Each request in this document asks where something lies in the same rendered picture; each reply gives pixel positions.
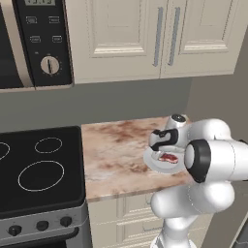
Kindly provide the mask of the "beige microwave knob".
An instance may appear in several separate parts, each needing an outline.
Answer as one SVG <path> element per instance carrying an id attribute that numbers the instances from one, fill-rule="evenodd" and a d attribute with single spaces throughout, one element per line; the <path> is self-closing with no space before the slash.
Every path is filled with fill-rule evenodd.
<path id="1" fill-rule="evenodd" d="M 46 56 L 41 61 L 41 69 L 48 75 L 54 75 L 59 71 L 59 62 L 53 56 Z"/>

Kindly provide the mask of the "black stove knob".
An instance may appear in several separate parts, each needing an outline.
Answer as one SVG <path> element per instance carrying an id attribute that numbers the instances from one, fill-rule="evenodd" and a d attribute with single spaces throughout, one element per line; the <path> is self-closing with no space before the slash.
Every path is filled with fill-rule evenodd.
<path id="1" fill-rule="evenodd" d="M 60 219 L 60 225 L 63 227 L 69 227 L 73 222 L 73 219 L 70 216 L 65 216 Z"/>
<path id="2" fill-rule="evenodd" d="M 49 222 L 48 221 L 39 221 L 36 225 L 36 229 L 40 232 L 45 231 L 49 226 Z"/>
<path id="3" fill-rule="evenodd" d="M 19 225 L 10 226 L 9 229 L 8 229 L 8 233 L 11 236 L 17 236 L 18 234 L 21 233 L 21 231 L 22 231 L 22 227 L 19 226 Z"/>

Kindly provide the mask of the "white round plate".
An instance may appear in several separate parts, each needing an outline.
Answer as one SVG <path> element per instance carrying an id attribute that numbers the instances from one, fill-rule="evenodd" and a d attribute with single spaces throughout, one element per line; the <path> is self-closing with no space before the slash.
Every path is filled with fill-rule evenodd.
<path id="1" fill-rule="evenodd" d="M 176 164 L 161 162 L 159 157 L 164 153 L 173 154 L 178 158 Z M 153 170 L 163 174 L 175 174 L 185 169 L 184 149 L 176 146 L 162 146 L 158 151 L 148 147 L 143 153 L 143 161 Z"/>

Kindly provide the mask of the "cream base cabinet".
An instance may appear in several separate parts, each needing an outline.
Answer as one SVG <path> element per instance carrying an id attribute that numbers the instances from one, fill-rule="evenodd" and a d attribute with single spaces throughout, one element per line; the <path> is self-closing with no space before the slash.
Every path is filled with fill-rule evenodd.
<path id="1" fill-rule="evenodd" d="M 149 248 L 163 227 L 151 210 L 151 196 L 90 202 L 93 248 Z"/>

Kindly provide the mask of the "black glass hob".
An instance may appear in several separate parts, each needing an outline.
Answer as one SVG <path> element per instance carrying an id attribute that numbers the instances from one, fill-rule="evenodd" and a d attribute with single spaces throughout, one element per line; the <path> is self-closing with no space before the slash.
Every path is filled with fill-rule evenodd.
<path id="1" fill-rule="evenodd" d="M 70 216 L 69 227 L 60 219 Z M 39 221 L 48 228 L 36 229 Z M 17 236 L 8 233 L 19 225 Z M 67 248 L 92 248 L 78 126 L 0 133 L 0 247 L 72 233 Z"/>

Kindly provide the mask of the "cream wall cupboard door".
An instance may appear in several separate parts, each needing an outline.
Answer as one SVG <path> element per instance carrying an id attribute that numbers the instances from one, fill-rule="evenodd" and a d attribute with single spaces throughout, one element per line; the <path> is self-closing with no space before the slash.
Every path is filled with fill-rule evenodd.
<path id="1" fill-rule="evenodd" d="M 157 78 L 167 4 L 168 0 L 66 0 L 75 83 Z M 164 13 L 154 67 L 159 7 Z"/>
<path id="2" fill-rule="evenodd" d="M 169 66 L 175 8 L 180 19 Z M 248 27 L 248 0 L 169 0 L 162 78 L 231 75 Z"/>

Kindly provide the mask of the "red raw steak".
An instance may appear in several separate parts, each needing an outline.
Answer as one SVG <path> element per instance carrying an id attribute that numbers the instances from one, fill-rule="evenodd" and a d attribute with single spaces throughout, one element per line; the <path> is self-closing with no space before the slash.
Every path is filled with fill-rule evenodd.
<path id="1" fill-rule="evenodd" d="M 164 153 L 162 156 L 159 157 L 159 160 L 161 162 L 169 162 L 172 164 L 176 164 L 178 162 L 178 158 L 175 155 L 169 153 Z"/>

